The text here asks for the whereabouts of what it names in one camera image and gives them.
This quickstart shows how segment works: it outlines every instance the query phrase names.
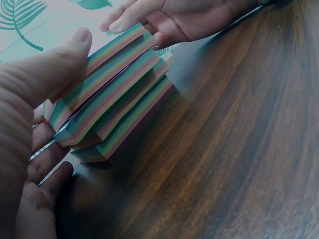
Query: leaf print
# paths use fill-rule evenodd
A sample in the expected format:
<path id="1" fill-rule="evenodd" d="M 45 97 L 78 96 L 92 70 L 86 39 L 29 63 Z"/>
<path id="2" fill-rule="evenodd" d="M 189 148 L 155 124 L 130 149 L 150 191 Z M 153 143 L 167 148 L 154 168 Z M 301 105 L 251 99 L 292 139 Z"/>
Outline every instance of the leaf print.
<path id="1" fill-rule="evenodd" d="M 100 9 L 106 6 L 112 6 L 112 4 L 108 0 L 71 0 L 72 2 L 76 2 L 80 7 L 95 10 Z"/>
<path id="2" fill-rule="evenodd" d="M 21 30 L 41 14 L 47 5 L 36 0 L 1 0 L 0 29 L 15 30 L 20 38 L 36 50 L 43 51 L 32 42 L 28 41 Z"/>

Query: paper stack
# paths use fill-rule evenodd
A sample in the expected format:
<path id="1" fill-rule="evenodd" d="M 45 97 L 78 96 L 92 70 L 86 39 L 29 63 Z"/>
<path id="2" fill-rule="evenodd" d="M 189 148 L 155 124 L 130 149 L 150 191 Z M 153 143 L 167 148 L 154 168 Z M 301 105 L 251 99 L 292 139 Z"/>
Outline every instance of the paper stack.
<path id="1" fill-rule="evenodd" d="M 163 56 L 141 24 L 88 59 L 82 76 L 44 103 L 55 141 L 82 162 L 107 160 L 147 113 L 172 89 Z"/>

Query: dark wooden surface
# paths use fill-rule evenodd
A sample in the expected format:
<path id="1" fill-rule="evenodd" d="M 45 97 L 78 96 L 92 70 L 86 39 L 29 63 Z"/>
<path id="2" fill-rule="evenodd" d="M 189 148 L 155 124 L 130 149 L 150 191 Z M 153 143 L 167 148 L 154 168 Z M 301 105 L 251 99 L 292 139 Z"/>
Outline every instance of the dark wooden surface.
<path id="1" fill-rule="evenodd" d="M 319 1 L 266 7 L 175 57 L 178 93 L 124 156 L 76 165 L 60 238 L 318 238 Z"/>

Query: rainbow striped paper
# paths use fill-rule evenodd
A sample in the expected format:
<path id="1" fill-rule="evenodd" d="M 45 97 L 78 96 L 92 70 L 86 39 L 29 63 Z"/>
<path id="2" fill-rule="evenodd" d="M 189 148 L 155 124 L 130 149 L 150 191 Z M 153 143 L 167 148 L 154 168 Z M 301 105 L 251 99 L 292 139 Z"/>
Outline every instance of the rainbow striped paper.
<path id="1" fill-rule="evenodd" d="M 58 131 L 67 119 L 92 95 L 147 51 L 153 44 L 154 39 L 150 33 L 144 33 L 116 55 L 109 58 L 82 82 L 75 85 L 53 104 L 49 121 L 51 127 L 55 131 Z"/>
<path id="2" fill-rule="evenodd" d="M 103 142 L 71 153 L 81 162 L 98 162 L 109 159 L 147 113 L 169 92 L 169 89 L 172 89 L 172 83 L 167 76 L 164 76 L 120 120 Z"/>
<path id="3" fill-rule="evenodd" d="M 78 144 L 96 121 L 136 84 L 160 59 L 147 51 L 129 68 L 104 86 L 57 132 L 54 139 L 61 146 Z"/>
<path id="4" fill-rule="evenodd" d="M 168 65 L 163 59 L 160 59 L 120 100 L 99 118 L 90 129 L 90 132 L 72 148 L 79 150 L 105 140 L 121 118 L 134 107 L 167 71 Z"/>

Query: sticky note pad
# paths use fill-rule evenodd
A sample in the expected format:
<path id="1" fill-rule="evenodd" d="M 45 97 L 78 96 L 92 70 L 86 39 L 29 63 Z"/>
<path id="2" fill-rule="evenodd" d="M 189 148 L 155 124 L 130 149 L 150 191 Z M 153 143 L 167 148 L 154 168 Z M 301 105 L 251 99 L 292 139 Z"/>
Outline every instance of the sticky note pad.
<path id="1" fill-rule="evenodd" d="M 120 123 L 103 142 L 84 149 L 75 150 L 72 154 L 78 157 L 81 162 L 97 162 L 109 159 L 133 129 L 171 88 L 172 83 L 164 76 L 139 100 L 133 109 L 120 120 Z"/>
<path id="2" fill-rule="evenodd" d="M 125 72 L 116 77 L 75 114 L 54 139 L 63 147 L 78 144 L 101 115 L 119 100 L 140 78 L 146 74 L 159 58 L 153 51 L 140 56 Z"/>

